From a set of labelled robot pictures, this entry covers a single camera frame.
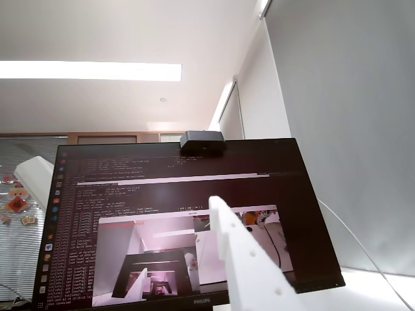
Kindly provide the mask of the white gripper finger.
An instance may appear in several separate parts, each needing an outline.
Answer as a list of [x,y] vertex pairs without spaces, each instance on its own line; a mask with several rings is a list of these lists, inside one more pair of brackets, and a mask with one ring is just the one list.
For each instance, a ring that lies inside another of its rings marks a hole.
[[232,310],[306,309],[279,266],[222,198],[209,198],[209,218],[225,263]]

